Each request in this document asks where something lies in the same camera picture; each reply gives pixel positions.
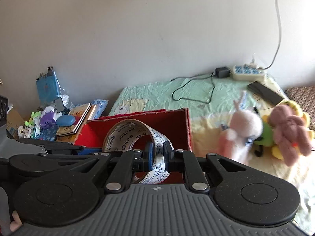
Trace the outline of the purple plush toy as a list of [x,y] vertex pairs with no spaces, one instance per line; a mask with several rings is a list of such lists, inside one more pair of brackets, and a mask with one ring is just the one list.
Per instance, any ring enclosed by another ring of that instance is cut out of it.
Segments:
[[40,118],[40,127],[42,129],[48,129],[52,126],[56,125],[55,121],[55,113],[54,112],[48,112],[45,113],[41,118]]

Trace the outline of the black flat remote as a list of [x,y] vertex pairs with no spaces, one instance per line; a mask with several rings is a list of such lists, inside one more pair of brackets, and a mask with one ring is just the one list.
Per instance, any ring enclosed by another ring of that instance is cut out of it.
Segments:
[[272,105],[279,105],[284,98],[258,81],[247,85],[247,89]]

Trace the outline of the green bed sheet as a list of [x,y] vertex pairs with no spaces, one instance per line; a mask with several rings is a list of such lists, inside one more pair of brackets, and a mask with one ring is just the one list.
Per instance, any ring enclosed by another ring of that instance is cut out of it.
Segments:
[[[247,91],[247,85],[247,82],[237,82],[232,78],[202,76],[193,81],[180,78],[126,87],[109,115],[187,108],[191,147],[196,156],[203,157],[209,151],[216,150],[222,126],[229,125],[235,112],[233,102],[240,98],[242,91]],[[301,205],[294,220],[304,232],[313,234],[314,154],[300,156],[297,163],[288,167],[272,155],[271,149],[266,148],[261,157],[251,152],[248,164],[296,186]]]

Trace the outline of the blue paper bag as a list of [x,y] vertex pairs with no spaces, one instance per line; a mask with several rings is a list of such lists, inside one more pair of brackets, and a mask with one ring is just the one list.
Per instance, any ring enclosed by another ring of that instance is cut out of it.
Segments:
[[61,87],[53,67],[47,67],[47,73],[41,73],[36,79],[36,87],[41,105],[50,104],[61,95]]

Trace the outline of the blue oval case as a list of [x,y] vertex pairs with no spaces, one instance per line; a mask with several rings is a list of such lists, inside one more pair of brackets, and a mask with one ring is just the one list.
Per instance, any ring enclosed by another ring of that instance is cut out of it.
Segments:
[[56,120],[56,124],[60,127],[69,127],[75,123],[75,120],[72,115],[62,115]]

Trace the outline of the pink plush bear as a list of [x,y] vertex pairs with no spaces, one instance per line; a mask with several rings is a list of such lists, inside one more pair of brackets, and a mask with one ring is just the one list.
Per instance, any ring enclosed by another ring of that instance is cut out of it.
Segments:
[[304,120],[295,115],[290,106],[275,106],[268,117],[268,124],[273,129],[273,141],[288,167],[294,165],[300,155],[311,154],[310,133],[307,132]]

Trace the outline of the stack of books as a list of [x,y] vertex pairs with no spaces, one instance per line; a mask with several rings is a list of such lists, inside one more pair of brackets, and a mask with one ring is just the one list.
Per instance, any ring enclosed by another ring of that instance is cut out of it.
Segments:
[[71,126],[60,126],[56,132],[56,137],[76,134],[84,119],[88,118],[95,111],[95,108],[95,104],[87,103],[71,109],[68,115],[75,118],[74,124]]

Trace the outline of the black power adapter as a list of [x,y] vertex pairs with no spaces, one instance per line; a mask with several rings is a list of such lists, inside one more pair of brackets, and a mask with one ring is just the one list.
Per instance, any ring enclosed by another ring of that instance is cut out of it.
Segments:
[[219,79],[228,78],[230,73],[231,71],[228,67],[220,67],[215,69],[215,76]]

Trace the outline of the pink plush rabbit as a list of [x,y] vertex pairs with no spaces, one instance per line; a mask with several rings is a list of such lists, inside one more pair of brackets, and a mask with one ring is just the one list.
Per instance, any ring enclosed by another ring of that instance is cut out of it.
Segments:
[[235,113],[228,127],[221,131],[218,139],[217,153],[236,162],[248,164],[249,152],[253,141],[261,136],[263,122],[253,109],[245,108],[247,92],[242,91],[234,101]]

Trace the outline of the green yellow plush toy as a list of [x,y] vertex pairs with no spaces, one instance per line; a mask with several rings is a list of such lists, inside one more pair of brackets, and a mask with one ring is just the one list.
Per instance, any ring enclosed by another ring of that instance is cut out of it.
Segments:
[[283,100],[269,115],[264,115],[263,132],[254,143],[255,155],[261,157],[265,148],[270,148],[277,159],[288,166],[295,164],[299,155],[308,156],[313,150],[314,131],[309,129],[310,116],[298,103]]

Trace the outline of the white power strip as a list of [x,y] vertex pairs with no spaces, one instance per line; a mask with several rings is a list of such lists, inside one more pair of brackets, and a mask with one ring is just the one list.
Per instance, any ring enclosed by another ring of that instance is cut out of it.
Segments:
[[264,82],[266,80],[266,73],[264,70],[249,65],[235,65],[232,69],[232,77],[236,81]]

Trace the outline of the printed tape roll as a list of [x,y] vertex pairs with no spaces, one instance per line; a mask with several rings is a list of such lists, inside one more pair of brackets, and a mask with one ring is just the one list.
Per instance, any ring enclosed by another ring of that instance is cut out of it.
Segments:
[[125,119],[116,123],[107,133],[103,142],[104,152],[130,151],[142,149],[148,142],[155,146],[153,170],[140,178],[140,184],[159,184],[166,180],[170,173],[165,169],[163,144],[170,141],[165,135],[135,119]]

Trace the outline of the large red cardboard box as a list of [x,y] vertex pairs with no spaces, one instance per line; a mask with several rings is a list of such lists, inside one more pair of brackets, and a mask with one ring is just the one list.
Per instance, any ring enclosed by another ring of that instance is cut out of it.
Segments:
[[155,110],[101,117],[88,121],[74,144],[101,148],[105,152],[141,149],[153,143],[152,171],[139,179],[140,184],[170,182],[163,158],[163,144],[168,141],[175,150],[191,150],[188,109]]

